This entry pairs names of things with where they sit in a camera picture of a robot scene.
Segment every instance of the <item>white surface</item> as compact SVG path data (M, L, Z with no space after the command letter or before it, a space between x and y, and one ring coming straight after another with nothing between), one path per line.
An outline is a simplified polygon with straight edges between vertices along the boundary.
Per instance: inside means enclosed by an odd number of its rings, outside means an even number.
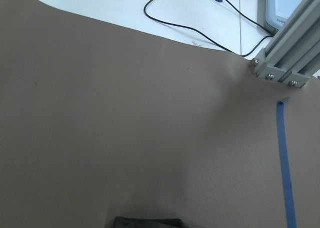
M220 49L194 31L159 24L148 19L143 7L149 0L39 0L47 5L93 19L117 24L178 42ZM257 20L258 0L229 0L245 15ZM155 0L147 12L158 19L196 28L238 53L248 53L266 33L239 17L226 2L214 0ZM247 59L252 59L270 38Z

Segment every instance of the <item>blue painter's tape strip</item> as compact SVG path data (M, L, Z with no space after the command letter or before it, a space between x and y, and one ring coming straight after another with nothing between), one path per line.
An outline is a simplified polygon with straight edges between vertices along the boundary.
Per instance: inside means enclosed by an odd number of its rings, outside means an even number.
M284 204L286 213L286 224L287 228L297 228L296 213L294 196L291 185L289 159L286 142L286 130L285 130L285 102L289 98L279 101L276 104L276 126L278 132L278 143L279 143L279 155L281 162L281 173L282 173L282 185L284 194Z

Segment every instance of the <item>screw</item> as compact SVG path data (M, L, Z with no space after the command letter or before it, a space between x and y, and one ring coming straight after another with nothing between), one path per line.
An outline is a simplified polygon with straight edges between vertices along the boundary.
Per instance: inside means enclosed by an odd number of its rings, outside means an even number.
M257 66L258 65L258 63L259 63L259 60L258 59L254 59L254 61L253 61L253 66Z
M269 79L269 80L272 80L275 78L275 75L274 74L267 74L265 79Z
M289 86L295 86L295 85L297 85L298 84L298 82L296 81L296 80L292 80L292 81L290 81L289 83Z

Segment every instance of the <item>black wire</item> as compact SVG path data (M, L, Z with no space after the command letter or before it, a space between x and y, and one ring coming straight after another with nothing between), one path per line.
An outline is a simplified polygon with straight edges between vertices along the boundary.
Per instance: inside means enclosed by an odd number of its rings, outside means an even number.
M224 50L226 50L226 51L228 51L228 52L235 53L235 52L231 51L230 49L224 47L223 45L217 43L216 41L212 40L212 39L209 38L207 35L205 35L204 33L200 32L199 30L197 30L197 29L195 29L195 28L188 27L188 26L184 26L184 25L180 25L180 24L168 23L168 22L165 22L165 21L162 21L162 20L159 20L159 19L156 19L156 18L150 16L150 15L147 13L146 9L147 9L147 6L148 6L151 2L153 2L153 1L154 1L154 0L150 0L149 2L147 2L146 5L145 5L144 8L143 8L143 12L144 12L144 14L145 14L148 18L150 18L150 19L152 19L152 20L154 20L154 21L157 21L157 22L159 22L159 23L168 24L168 25L172 25L172 26L176 26L176 27L180 27L180 28L185 28L185 29L193 30L193 31L199 33L200 35L202 35L203 37L205 37L206 39L208 39L210 42L212 42L212 43L215 44L216 46L218 46L218 47L220 47L220 48L222 48L222 49L224 49ZM265 29L264 27L262 27L260 24L256 23L255 21L249 19L247 16L245 16L244 14L242 14L242 13L241 13L238 9L236 9L236 7L233 6L228 0L226 0L226 1L227 1L240 15L242 15L244 18L246 18L246 19L248 19L250 22L253 22L254 24L258 25L258 26L261 27L263 30L266 30L266 29ZM260 40L260 42L259 42L249 53L247 53L247 54L245 54L245 55L241 55L241 56L242 56L242 57L246 57L246 56L250 55L250 54L262 43L263 40L265 40L266 38L269 38L269 37L273 37L273 36L272 36L272 35L265 36L264 38L262 38L262 39Z

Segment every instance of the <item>black fabric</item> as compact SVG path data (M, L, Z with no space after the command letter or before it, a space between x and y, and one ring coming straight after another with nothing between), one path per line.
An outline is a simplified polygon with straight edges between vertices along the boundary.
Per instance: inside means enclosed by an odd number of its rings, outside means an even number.
M135 219L116 217L112 228L188 228L181 219Z

